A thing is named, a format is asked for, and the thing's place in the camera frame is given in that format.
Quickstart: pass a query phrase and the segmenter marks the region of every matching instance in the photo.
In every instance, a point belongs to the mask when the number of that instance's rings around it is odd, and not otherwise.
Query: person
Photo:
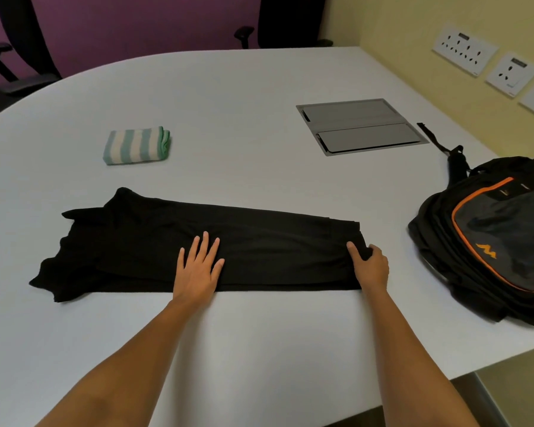
[[[224,260],[220,240],[194,238],[185,259],[178,254],[172,301],[117,352],[87,373],[36,427],[146,427],[189,318],[212,299]],[[377,371],[388,427],[478,427],[387,292],[388,258],[370,244],[363,261],[348,249],[370,306]]]

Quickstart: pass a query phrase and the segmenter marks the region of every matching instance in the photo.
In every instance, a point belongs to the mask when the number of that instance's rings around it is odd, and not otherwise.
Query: black chair
[[[261,0],[257,42],[260,48],[329,47],[332,40],[318,39],[326,0]],[[233,35],[249,49],[251,26],[238,28]]]
[[[61,79],[50,55],[32,0],[0,0],[0,21],[10,43],[0,42],[0,55],[15,49],[38,75],[18,79],[0,60],[0,112],[21,98]]]

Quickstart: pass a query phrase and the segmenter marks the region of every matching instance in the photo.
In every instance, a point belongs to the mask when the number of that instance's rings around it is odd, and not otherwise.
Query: towel
[[[168,157],[170,132],[162,126],[138,130],[113,130],[103,160],[106,164],[147,162]]]

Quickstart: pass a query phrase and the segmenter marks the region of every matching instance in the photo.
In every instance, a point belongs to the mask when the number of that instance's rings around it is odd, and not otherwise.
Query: tabletop
[[[534,328],[454,301],[406,231],[445,188],[432,144],[327,157],[296,105],[385,98],[471,166],[494,154],[359,48],[185,52],[66,78],[0,114],[0,427],[38,422],[171,294],[89,294],[57,304],[28,285],[68,209],[118,187],[162,199],[360,222],[390,259],[389,290],[453,378],[534,348]],[[108,167],[111,130],[162,125],[163,162]],[[316,427],[380,404],[358,291],[218,293],[188,324],[151,426]]]

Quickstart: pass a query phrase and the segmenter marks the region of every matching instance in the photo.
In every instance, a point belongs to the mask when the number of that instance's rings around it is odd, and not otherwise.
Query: black backpack
[[[470,170],[463,147],[448,150],[449,185],[408,226],[453,298],[493,321],[534,325],[534,159],[503,157]]]

